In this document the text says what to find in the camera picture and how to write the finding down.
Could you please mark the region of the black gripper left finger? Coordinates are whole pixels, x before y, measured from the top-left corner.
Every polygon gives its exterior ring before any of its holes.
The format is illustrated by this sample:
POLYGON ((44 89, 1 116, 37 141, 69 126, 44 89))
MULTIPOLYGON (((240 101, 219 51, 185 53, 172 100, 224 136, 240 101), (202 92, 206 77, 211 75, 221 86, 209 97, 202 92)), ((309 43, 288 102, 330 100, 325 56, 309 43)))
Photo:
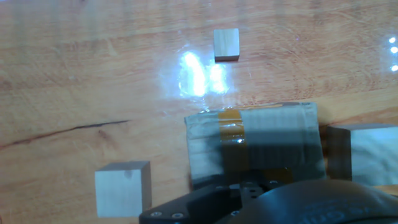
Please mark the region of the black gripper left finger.
POLYGON ((239 189, 208 185, 142 212, 139 224, 227 223, 241 208, 239 189))

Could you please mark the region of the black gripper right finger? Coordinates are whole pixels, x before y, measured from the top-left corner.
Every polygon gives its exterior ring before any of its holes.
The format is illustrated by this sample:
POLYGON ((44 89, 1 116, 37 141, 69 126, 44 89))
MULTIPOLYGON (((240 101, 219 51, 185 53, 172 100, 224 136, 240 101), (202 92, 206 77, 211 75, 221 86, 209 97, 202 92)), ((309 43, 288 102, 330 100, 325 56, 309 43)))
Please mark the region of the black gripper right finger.
POLYGON ((279 182, 276 180, 267 180, 264 183, 255 181, 245 181, 240 183, 239 191, 242 205, 247 205, 252 200, 258 198, 262 194, 278 188, 279 182))

